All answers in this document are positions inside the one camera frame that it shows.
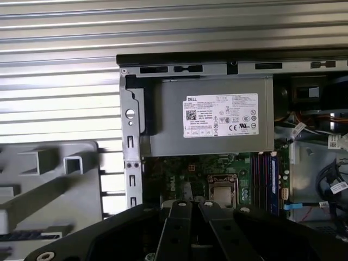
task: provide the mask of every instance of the orange wire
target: orange wire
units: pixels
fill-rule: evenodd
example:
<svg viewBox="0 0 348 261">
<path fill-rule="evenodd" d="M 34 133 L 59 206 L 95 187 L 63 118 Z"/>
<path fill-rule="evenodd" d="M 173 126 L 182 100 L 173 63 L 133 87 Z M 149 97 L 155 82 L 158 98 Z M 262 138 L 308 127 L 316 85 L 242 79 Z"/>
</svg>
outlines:
<svg viewBox="0 0 348 261">
<path fill-rule="evenodd" d="M 303 222 L 307 217 L 308 215 L 311 213 L 313 207 L 310 207 L 310 209 L 308 210 L 308 212 L 304 215 L 303 219 L 300 221 L 300 222 Z"/>
</svg>

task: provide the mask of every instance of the connector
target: connector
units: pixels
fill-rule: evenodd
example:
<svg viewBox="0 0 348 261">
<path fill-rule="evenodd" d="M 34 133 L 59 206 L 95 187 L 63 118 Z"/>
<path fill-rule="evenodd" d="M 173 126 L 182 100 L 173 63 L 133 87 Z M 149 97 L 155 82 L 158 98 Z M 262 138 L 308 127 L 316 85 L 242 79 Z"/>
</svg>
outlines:
<svg viewBox="0 0 348 261">
<path fill-rule="evenodd" d="M 288 200 L 289 199 L 289 189 L 288 188 L 283 188 L 281 190 L 281 198 L 282 198 L 282 200 Z"/>
</svg>

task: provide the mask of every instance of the slot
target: slot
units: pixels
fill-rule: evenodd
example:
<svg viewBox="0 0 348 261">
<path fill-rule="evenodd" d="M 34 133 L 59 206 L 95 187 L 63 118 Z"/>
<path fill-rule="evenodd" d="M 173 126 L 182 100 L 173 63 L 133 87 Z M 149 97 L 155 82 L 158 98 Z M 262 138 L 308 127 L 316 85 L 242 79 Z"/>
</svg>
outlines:
<svg viewBox="0 0 348 261">
<path fill-rule="evenodd" d="M 203 72 L 203 65 L 190 65 L 188 67 L 174 66 L 174 72 Z"/>
<path fill-rule="evenodd" d="M 135 175 L 130 175 L 129 176 L 129 186 L 130 187 L 135 187 Z"/>
<path fill-rule="evenodd" d="M 322 66 L 324 66 L 326 68 L 335 68 L 336 61 L 326 61 L 325 63 L 322 63 L 320 61 L 313 61 L 310 63 L 311 69 L 318 69 L 318 68 L 321 68 Z"/>
<path fill-rule="evenodd" d="M 255 70 L 282 69 L 283 63 L 259 63 L 255 64 Z"/>
<path fill-rule="evenodd" d="M 127 146 L 128 148 L 134 148 L 133 136 L 127 136 Z"/>
<path fill-rule="evenodd" d="M 131 197 L 130 198 L 130 206 L 135 207 L 136 206 L 136 197 Z"/>
<path fill-rule="evenodd" d="M 141 67 L 140 73 L 166 73 L 168 72 L 167 66 L 156 66 L 156 67 Z"/>
</svg>

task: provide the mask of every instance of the barcode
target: barcode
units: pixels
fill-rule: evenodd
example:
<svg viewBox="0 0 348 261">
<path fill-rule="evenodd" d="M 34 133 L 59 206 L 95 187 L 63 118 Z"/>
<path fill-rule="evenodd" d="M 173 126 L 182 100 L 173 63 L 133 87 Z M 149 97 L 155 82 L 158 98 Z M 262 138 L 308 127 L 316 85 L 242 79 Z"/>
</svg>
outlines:
<svg viewBox="0 0 348 261">
<path fill-rule="evenodd" d="M 186 120 L 187 121 L 196 121 L 197 120 L 197 111 L 187 110 L 186 111 Z"/>
<path fill-rule="evenodd" d="M 319 202 L 319 207 L 321 208 L 329 208 L 330 205 L 327 201 Z"/>
<path fill-rule="evenodd" d="M 338 192 L 341 192 L 342 190 L 348 189 L 348 184 L 343 181 L 332 186 L 330 189 L 333 194 L 337 194 Z"/>
</svg>

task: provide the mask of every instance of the qr code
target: qr code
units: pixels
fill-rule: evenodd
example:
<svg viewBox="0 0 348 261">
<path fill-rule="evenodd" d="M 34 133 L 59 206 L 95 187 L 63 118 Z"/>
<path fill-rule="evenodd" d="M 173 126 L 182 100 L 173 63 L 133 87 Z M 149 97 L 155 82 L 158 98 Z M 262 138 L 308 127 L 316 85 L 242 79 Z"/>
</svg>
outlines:
<svg viewBox="0 0 348 261">
<path fill-rule="evenodd" d="M 197 111 L 187 110 L 186 111 L 186 120 L 187 121 L 196 121 L 197 120 Z"/>
</svg>

